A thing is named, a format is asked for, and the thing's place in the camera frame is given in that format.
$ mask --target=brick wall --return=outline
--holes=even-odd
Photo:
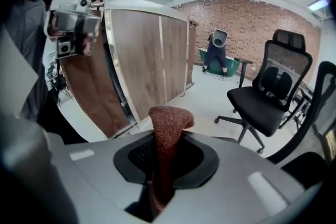
[[[277,29],[304,35],[306,51],[313,57],[313,65],[305,77],[309,82],[317,62],[321,30],[301,16],[280,7],[250,0],[201,0],[183,4],[176,9],[185,12],[200,25],[196,30],[195,62],[200,62],[198,48],[206,48],[214,28],[228,32],[226,54],[254,62],[246,74],[254,78],[264,57],[265,42],[272,39]]]

